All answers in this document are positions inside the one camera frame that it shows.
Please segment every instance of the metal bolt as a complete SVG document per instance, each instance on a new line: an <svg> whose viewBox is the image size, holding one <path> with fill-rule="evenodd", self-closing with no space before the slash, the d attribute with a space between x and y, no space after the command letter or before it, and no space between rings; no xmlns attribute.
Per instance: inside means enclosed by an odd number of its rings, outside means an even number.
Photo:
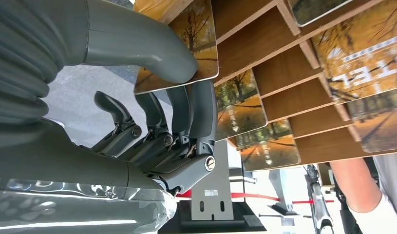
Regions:
<svg viewBox="0 0 397 234"><path fill-rule="evenodd" d="M141 135L141 133L142 133L142 130L141 130L140 127L134 128L134 129L132 130L132 136L133 136L134 138L138 138L138 137Z"/></svg>
<svg viewBox="0 0 397 234"><path fill-rule="evenodd" d="M213 156L208 156L206 159L206 170L211 172L215 167L215 159Z"/></svg>
<svg viewBox="0 0 397 234"><path fill-rule="evenodd" d="M172 136L171 135L166 135L164 138L164 146L168 147L172 144Z"/></svg>

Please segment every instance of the wooden divider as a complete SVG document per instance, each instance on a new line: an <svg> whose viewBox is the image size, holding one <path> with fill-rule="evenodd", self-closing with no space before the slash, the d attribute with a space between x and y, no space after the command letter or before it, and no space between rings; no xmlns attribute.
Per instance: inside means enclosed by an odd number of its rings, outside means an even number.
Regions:
<svg viewBox="0 0 397 234"><path fill-rule="evenodd" d="M304 55L306 56L307 61L309 61L310 66L313 69L319 68L320 64L316 57L316 52L313 49L313 45L310 40L302 41L299 44L300 48L302 49Z"/></svg>
<svg viewBox="0 0 397 234"><path fill-rule="evenodd" d="M313 79L262 99L269 122L333 105L319 79Z"/></svg>
<svg viewBox="0 0 397 234"><path fill-rule="evenodd" d="M298 138L295 142L302 159L300 165L397 153L397 150L364 152L360 142L352 139L347 128Z"/></svg>
<svg viewBox="0 0 397 234"><path fill-rule="evenodd" d="M352 125L352 121L343 121L335 105L306 112L289 118L295 139L320 134Z"/></svg>
<svg viewBox="0 0 397 234"><path fill-rule="evenodd" d="M212 0L217 44L276 5L275 0Z"/></svg>
<svg viewBox="0 0 397 234"><path fill-rule="evenodd" d="M321 72L311 68L298 46L253 67L262 98L317 78Z"/></svg>
<svg viewBox="0 0 397 234"><path fill-rule="evenodd" d="M277 7L218 44L216 85L297 45Z"/></svg>
<svg viewBox="0 0 397 234"><path fill-rule="evenodd" d="M293 35L300 34L300 28L297 26L296 21L293 18L293 13L291 13L288 1L277 0L277 8L279 9L284 21L287 23L291 33L293 33Z"/></svg>

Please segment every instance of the gray metal stand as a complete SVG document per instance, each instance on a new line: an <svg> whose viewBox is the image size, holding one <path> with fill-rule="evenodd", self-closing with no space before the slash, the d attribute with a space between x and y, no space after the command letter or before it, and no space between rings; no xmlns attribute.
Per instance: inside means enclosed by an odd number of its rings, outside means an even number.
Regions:
<svg viewBox="0 0 397 234"><path fill-rule="evenodd" d="M174 218L159 234L266 231L245 202L231 201L226 141L215 143L214 157L214 171L192 188L192 201L177 204Z"/></svg>

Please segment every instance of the wooden shelf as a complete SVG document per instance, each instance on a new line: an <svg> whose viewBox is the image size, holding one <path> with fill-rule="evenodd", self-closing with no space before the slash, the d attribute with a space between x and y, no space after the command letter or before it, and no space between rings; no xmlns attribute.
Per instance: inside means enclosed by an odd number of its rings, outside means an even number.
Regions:
<svg viewBox="0 0 397 234"><path fill-rule="evenodd" d="M301 28L298 37L292 34L279 9L273 7L218 45L220 74L214 83L219 85L381 1L352 1Z"/></svg>
<svg viewBox="0 0 397 234"><path fill-rule="evenodd" d="M326 106L289 118L295 139L320 134L352 125L352 121L343 121L335 105Z"/></svg>
<svg viewBox="0 0 397 234"><path fill-rule="evenodd" d="M277 7L218 44L220 74L215 85L297 45Z"/></svg>
<svg viewBox="0 0 397 234"><path fill-rule="evenodd" d="M321 72L321 68L311 68L298 46L253 67L262 98L317 78Z"/></svg>
<svg viewBox="0 0 397 234"><path fill-rule="evenodd" d="M300 165L397 153L397 150L366 153L347 128L295 139L302 159Z"/></svg>
<svg viewBox="0 0 397 234"><path fill-rule="evenodd" d="M221 43L276 5L275 0L212 0L217 43Z"/></svg>
<svg viewBox="0 0 397 234"><path fill-rule="evenodd" d="M333 105L319 79L313 79L262 99L269 122Z"/></svg>

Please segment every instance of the card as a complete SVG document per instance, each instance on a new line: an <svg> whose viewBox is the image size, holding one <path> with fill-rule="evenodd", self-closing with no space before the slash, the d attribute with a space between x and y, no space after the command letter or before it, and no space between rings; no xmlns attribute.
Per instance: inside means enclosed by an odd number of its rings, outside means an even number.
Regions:
<svg viewBox="0 0 397 234"><path fill-rule="evenodd" d="M300 163L288 120L236 136L246 171L268 170Z"/></svg>
<svg viewBox="0 0 397 234"><path fill-rule="evenodd" d="M312 40L336 102L397 88L397 0L382 1Z"/></svg>
<svg viewBox="0 0 397 234"><path fill-rule="evenodd" d="M299 27L306 26L353 0L288 0Z"/></svg>
<svg viewBox="0 0 397 234"><path fill-rule="evenodd" d="M347 103L366 152L397 149L397 89Z"/></svg>
<svg viewBox="0 0 397 234"><path fill-rule="evenodd" d="M194 54L198 61L198 71L188 82L174 84L141 68L135 83L135 94L187 85L218 75L218 55L210 0L194 0L168 26Z"/></svg>
<svg viewBox="0 0 397 234"><path fill-rule="evenodd" d="M253 71L247 70L215 87L217 99L216 141L264 127L264 107Z"/></svg>

